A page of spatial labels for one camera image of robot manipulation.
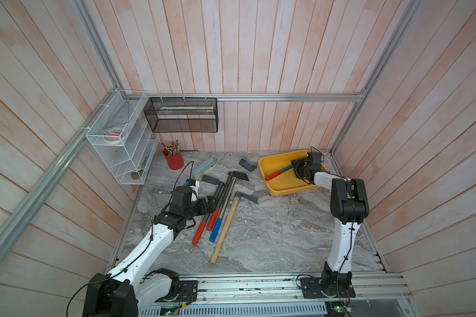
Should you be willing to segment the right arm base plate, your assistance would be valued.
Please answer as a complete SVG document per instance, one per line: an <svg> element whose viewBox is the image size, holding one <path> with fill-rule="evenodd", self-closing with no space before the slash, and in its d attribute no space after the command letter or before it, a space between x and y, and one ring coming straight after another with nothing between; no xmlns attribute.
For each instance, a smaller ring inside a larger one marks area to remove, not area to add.
<svg viewBox="0 0 476 317"><path fill-rule="evenodd" d="M351 277L346 274L338 275L337 279L302 276L297 278L296 284L305 299L347 299L356 296Z"/></svg>

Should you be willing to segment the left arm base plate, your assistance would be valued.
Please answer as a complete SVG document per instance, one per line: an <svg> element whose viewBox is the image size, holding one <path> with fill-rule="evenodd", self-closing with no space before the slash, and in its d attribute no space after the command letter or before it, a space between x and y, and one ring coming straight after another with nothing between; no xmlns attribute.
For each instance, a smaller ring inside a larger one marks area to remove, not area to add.
<svg viewBox="0 0 476 317"><path fill-rule="evenodd" d="M174 291L171 291L166 297L157 299L156 303L191 303L197 300L198 297L198 281L184 280L178 282Z"/></svg>

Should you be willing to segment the wooden handle hoe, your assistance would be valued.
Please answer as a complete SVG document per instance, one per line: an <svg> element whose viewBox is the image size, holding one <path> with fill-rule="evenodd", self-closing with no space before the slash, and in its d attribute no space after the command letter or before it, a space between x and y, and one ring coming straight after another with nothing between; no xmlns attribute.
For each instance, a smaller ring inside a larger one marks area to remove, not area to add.
<svg viewBox="0 0 476 317"><path fill-rule="evenodd" d="M241 198L248 199L250 202L253 202L255 204L259 203L258 198L253 196L253 195L247 195L247 194L243 194L241 192L236 192L235 193L235 198L234 198L233 204L231 206L230 213L229 213L229 215L226 219L226 222L225 222L225 225L223 227L222 233L219 237L219 240L218 240L217 245L215 247L214 253L213 253L213 255L210 259L211 264L216 264L216 262L218 260L219 254L220 254L221 249L223 247L223 243L226 239L227 233L228 233L229 228L231 226L231 222L232 222L232 220L234 218L234 215L237 211L237 207L239 205L239 202L241 201Z"/></svg>

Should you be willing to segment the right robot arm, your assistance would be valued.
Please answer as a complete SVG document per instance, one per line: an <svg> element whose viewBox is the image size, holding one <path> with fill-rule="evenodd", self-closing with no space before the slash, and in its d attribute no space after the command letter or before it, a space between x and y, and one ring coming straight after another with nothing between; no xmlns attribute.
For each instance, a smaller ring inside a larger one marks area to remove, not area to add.
<svg viewBox="0 0 476 317"><path fill-rule="evenodd" d="M330 255L321 274L322 288L349 287L352 255L358 231L370 212L364 181L323 169L323 155L309 152L292 161L296 178L330 191L330 212L335 231Z"/></svg>

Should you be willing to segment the green hoe red grip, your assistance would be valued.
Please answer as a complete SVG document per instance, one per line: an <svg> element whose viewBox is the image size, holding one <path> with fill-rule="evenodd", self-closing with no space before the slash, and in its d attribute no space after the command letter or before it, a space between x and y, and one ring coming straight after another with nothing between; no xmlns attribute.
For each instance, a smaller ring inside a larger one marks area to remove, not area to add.
<svg viewBox="0 0 476 317"><path fill-rule="evenodd" d="M280 176L281 174L293 169L293 167L294 167L293 165L289 165L289 166L284 167L283 169L277 170L277 171L265 176L264 180L269 182L270 180Z"/></svg>

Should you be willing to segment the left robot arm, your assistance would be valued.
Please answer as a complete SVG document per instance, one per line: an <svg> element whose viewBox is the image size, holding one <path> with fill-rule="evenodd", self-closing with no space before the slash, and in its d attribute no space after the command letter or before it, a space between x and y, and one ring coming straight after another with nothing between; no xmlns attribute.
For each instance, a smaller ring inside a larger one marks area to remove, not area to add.
<svg viewBox="0 0 476 317"><path fill-rule="evenodd" d="M180 296L179 274L156 269L147 281L148 269L159 255L189 226L188 221L215 211L216 198L200 198L191 186L178 186L168 204L152 220L142 241L107 274L96 274L86 289L83 316L138 316L160 299L176 301Z"/></svg>

